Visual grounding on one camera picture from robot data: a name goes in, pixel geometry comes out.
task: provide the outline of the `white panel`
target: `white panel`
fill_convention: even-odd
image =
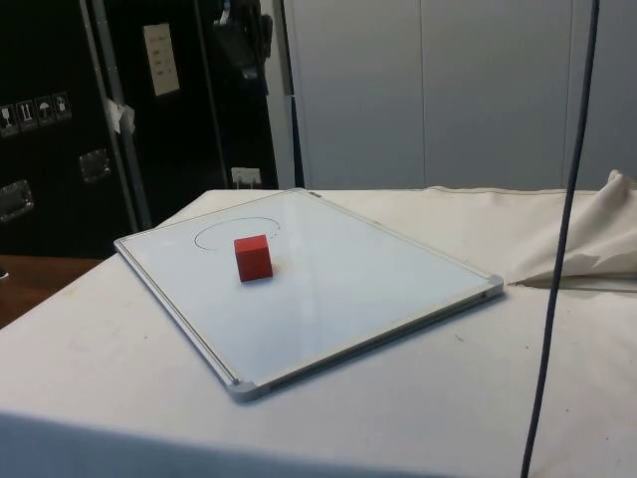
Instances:
[[[568,163],[577,131],[589,21],[590,0],[576,0],[573,38],[580,40],[571,71],[573,115],[568,128]],[[598,189],[606,183],[611,169],[637,177],[636,45],[637,2],[602,1],[578,188]]]
[[[571,0],[423,0],[427,184],[562,180]]]
[[[287,0],[306,185],[424,185],[418,0]]]

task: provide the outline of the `black cable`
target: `black cable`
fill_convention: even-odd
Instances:
[[[595,57],[595,43],[597,40],[597,20],[599,18],[599,0],[592,0],[590,12],[590,27],[588,34],[588,49],[586,52],[586,67],[584,70],[584,85],[581,92],[581,107],[579,112],[579,123],[577,125],[577,139],[575,140],[575,151],[573,162],[570,166],[570,174],[568,176],[568,185],[566,186],[566,195],[564,199],[564,210],[561,217],[561,226],[559,228],[559,240],[557,242],[557,254],[555,256],[555,269],[550,284],[550,293],[548,296],[548,306],[546,307],[546,325],[544,326],[544,342],[541,349],[541,359],[539,361],[539,374],[537,376],[537,388],[535,389],[535,401],[533,403],[533,412],[531,415],[531,425],[529,427],[529,435],[527,436],[527,447],[525,449],[525,458],[522,465],[522,478],[529,476],[531,467],[531,457],[533,453],[533,445],[535,443],[535,435],[537,433],[537,425],[539,423],[539,412],[541,411],[541,401],[544,395],[544,384],[546,383],[546,371],[548,370],[548,354],[550,352],[550,340],[553,332],[553,318],[555,317],[555,304],[557,302],[557,291],[559,290],[559,281],[561,278],[561,269],[564,263],[564,252],[566,250],[566,238],[568,236],[568,223],[570,221],[570,211],[573,205],[573,196],[575,194],[575,184],[577,182],[577,172],[579,170],[579,161],[581,159],[581,151],[584,145],[584,135],[586,133],[586,123],[588,121],[588,101],[590,99],[590,80],[593,73],[593,60]]]

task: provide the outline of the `drawn circle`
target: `drawn circle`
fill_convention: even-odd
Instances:
[[[281,224],[268,217],[241,217],[207,227],[195,236],[195,245],[205,251],[232,249],[235,239],[260,236],[277,237]]]

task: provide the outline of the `cloth fold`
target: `cloth fold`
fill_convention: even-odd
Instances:
[[[621,288],[621,281],[637,279],[636,186],[614,170],[592,200],[573,209],[562,271],[564,287],[589,288],[595,282],[598,287],[605,284],[601,290],[607,290]],[[507,274],[510,284],[550,285],[559,222],[560,218],[520,244],[513,257],[521,259]],[[632,290],[637,283],[623,287]]]

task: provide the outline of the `red cube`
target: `red cube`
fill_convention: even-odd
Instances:
[[[235,256],[241,282],[272,277],[268,238],[264,235],[235,240]]]

